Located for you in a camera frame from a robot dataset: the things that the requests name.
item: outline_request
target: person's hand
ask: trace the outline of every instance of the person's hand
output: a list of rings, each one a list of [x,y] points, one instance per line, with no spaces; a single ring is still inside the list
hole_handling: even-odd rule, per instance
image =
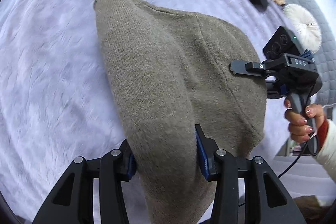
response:
[[[291,107],[291,103],[288,99],[285,100],[285,107]],[[309,118],[315,117],[316,127],[319,129],[325,120],[323,107],[321,105],[311,104],[306,107],[305,112]],[[306,118],[293,112],[291,109],[286,110],[285,118],[290,122],[288,130],[291,133],[292,140],[297,143],[303,143],[309,140],[309,134],[313,129],[307,125],[308,121]]]

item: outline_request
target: white pleated pillow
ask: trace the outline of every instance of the white pleated pillow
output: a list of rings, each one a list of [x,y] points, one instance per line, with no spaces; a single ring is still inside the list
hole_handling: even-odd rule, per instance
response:
[[[298,4],[288,4],[283,12],[290,19],[305,50],[316,53],[322,43],[321,29],[313,15]]]

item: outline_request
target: silver bolt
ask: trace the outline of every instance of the silver bolt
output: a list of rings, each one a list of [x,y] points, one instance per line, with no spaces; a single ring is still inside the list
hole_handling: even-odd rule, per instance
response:
[[[254,161],[256,162],[256,163],[258,163],[258,164],[262,164],[263,162],[264,162],[264,159],[262,158],[262,157],[255,157],[254,158]]]
[[[226,155],[226,151],[224,149],[218,149],[216,151],[218,156],[225,156]]]
[[[83,157],[76,157],[73,161],[74,161],[76,164],[80,164],[80,163],[83,161]]]
[[[114,149],[111,151],[111,155],[112,156],[119,156],[121,153],[121,151],[119,149]]]

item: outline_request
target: sweater sleeve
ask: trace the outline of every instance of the sweater sleeve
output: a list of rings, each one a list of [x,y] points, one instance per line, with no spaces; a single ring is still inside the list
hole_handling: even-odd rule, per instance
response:
[[[327,121],[329,124],[328,134],[322,149],[315,159],[336,182],[336,125],[331,120]]]

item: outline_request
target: red cuff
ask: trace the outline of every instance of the red cuff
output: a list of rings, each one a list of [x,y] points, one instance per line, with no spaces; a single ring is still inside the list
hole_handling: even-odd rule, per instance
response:
[[[320,149],[319,151],[321,151],[324,142],[327,138],[328,135],[328,129],[329,129],[329,123],[327,121],[327,118],[324,119],[324,122],[322,123],[322,125],[320,126],[320,128],[317,130],[317,136],[319,138],[319,142],[320,142]]]

